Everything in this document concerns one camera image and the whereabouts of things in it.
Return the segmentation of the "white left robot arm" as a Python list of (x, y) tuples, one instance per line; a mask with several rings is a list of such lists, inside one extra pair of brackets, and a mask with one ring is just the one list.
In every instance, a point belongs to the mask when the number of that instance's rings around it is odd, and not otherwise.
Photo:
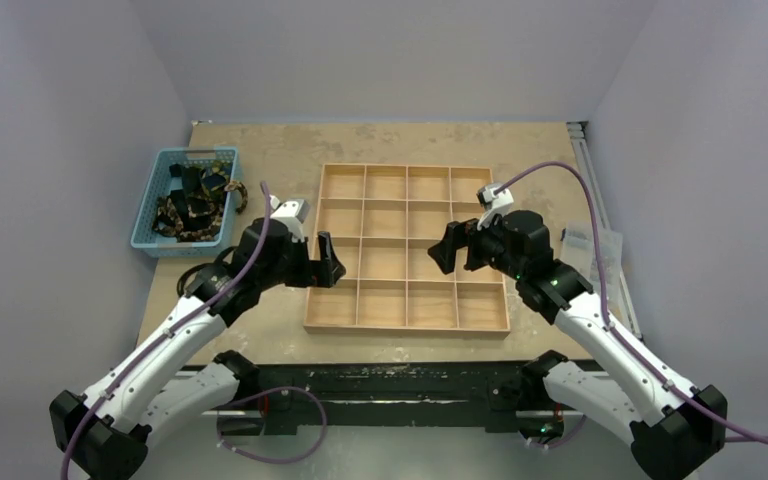
[(214, 407), (262, 408), (270, 397), (299, 393), (327, 426), (324, 405), (312, 392), (263, 387), (260, 369), (235, 351), (218, 354), (187, 381), (170, 383), (265, 291), (332, 288), (345, 276), (331, 234), (318, 232), (319, 256), (313, 259), (301, 223), (294, 214), (256, 219), (237, 245), (198, 266), (166, 318), (120, 364), (83, 392), (64, 390), (51, 401), (55, 443), (63, 454), (60, 478), (77, 466), (91, 479), (129, 479), (161, 439)]

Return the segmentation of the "wooden compartment tray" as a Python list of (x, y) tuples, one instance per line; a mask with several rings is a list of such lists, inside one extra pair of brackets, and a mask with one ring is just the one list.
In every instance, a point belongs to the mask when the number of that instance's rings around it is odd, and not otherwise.
[(315, 228), (331, 234), (347, 269), (331, 289), (312, 289), (309, 331), (411, 332), (504, 337), (506, 288), (492, 270), (464, 270), (464, 251), (444, 275), (427, 250), (446, 225), (479, 217), (486, 167), (327, 164)]

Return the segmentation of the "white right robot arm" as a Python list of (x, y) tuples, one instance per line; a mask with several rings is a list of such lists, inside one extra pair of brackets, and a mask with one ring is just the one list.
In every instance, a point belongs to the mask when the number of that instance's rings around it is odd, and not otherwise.
[(629, 446), (652, 479), (685, 479), (725, 445), (728, 401), (671, 369), (622, 323), (602, 309), (602, 298), (573, 267), (557, 259), (541, 215), (516, 210), (489, 225), (453, 221), (428, 248), (440, 270), (489, 267), (511, 278), (518, 295), (582, 346), (608, 377), (595, 380), (571, 361), (547, 352), (530, 363), (521, 381), (524, 399), (536, 407), (552, 400), (573, 407)]

